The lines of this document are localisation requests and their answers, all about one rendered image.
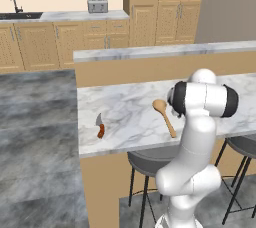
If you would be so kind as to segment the wooden spoon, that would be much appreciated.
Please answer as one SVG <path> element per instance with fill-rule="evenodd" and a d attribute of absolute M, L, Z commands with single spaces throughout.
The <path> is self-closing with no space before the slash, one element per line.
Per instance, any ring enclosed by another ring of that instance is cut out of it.
<path fill-rule="evenodd" d="M 165 120 L 165 123 L 168 127 L 170 136 L 172 138 L 175 138 L 176 137 L 176 131 L 174 130 L 173 126 L 171 125 L 171 123 L 169 121 L 169 118 L 166 115 L 166 107 L 167 107 L 166 102 L 164 100 L 161 100 L 161 99 L 156 99 L 156 100 L 153 101 L 152 106 L 157 112 L 159 112 L 163 116 L 163 118 Z"/>

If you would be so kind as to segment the wooden base cupboard run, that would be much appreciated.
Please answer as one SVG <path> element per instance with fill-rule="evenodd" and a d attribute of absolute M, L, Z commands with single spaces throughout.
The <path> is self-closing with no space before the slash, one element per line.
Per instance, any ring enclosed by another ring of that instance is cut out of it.
<path fill-rule="evenodd" d="M 69 69 L 73 52 L 129 46 L 129 20 L 0 25 L 0 74 Z"/>

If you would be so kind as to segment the wooden tall cupboard unit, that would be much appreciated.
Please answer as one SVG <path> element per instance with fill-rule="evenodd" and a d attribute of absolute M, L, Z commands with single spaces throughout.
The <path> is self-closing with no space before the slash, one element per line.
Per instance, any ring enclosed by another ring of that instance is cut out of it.
<path fill-rule="evenodd" d="M 202 0 L 123 0 L 131 47 L 193 44 Z"/>

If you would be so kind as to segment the silver toaster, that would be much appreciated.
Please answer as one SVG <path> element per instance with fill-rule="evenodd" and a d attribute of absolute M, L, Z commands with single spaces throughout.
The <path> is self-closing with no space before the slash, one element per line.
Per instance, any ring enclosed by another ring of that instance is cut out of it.
<path fill-rule="evenodd" d="M 89 13 L 107 13 L 108 0 L 87 0 Z"/>

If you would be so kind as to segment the black sink with tap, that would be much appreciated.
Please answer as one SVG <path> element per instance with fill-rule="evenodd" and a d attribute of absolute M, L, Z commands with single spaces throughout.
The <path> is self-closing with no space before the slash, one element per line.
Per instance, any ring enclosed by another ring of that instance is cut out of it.
<path fill-rule="evenodd" d="M 24 12 L 22 8 L 17 6 L 16 0 L 11 0 L 14 3 L 14 13 L 0 13 L 0 20 L 14 20 L 14 19 L 39 19 L 42 12 Z"/>

